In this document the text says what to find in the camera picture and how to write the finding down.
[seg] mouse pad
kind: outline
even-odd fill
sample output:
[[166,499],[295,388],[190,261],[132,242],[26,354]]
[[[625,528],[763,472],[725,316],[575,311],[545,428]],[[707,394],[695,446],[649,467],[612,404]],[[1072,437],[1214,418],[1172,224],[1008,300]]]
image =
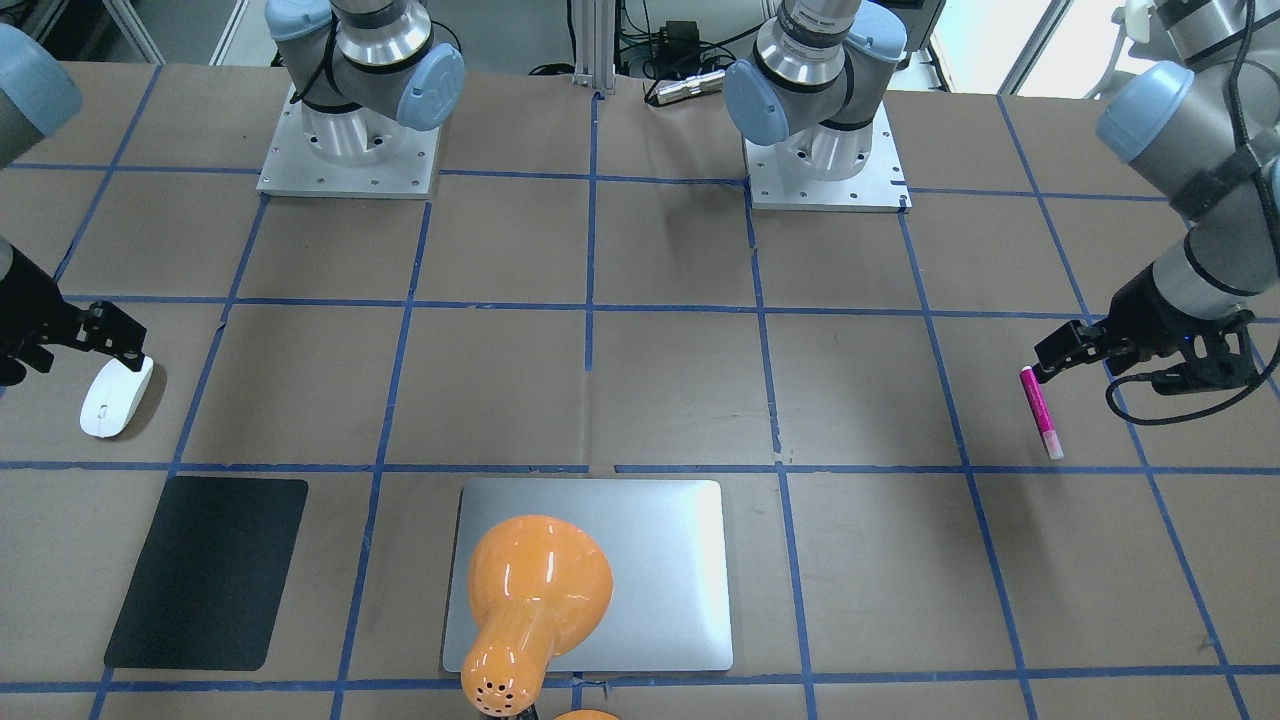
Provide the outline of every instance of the mouse pad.
[[169,478],[106,665],[261,667],[306,497],[294,479]]

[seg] white mounting plate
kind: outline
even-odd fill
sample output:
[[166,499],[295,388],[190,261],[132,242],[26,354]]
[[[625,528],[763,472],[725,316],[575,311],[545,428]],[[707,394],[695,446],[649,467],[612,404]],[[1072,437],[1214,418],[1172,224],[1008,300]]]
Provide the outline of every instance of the white mounting plate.
[[613,600],[553,673],[719,671],[733,665],[724,519],[714,480],[477,478],[462,489],[443,666],[458,673],[479,629],[467,571],[480,538],[517,515],[550,515],[591,537]]
[[387,161],[338,165],[310,147],[301,106],[285,100],[280,110],[280,122],[275,124],[275,136],[257,178],[259,192],[285,197],[428,199],[435,177],[439,128],[426,132],[401,128],[406,137]]
[[751,181],[751,206],[759,210],[835,210],[844,213],[897,213],[911,206],[902,161],[881,104],[872,120],[874,145],[863,170],[846,181],[819,181],[797,174],[799,163],[785,143],[760,146],[742,141]]

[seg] white computer mouse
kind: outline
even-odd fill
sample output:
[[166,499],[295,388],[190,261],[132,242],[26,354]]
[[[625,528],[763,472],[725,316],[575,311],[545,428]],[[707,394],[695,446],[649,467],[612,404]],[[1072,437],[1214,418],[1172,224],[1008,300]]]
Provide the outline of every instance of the white computer mouse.
[[99,370],[81,406],[81,429],[93,437],[115,437],[133,418],[142,401],[142,393],[151,382],[155,361],[142,359],[142,369],[134,373],[116,359]]

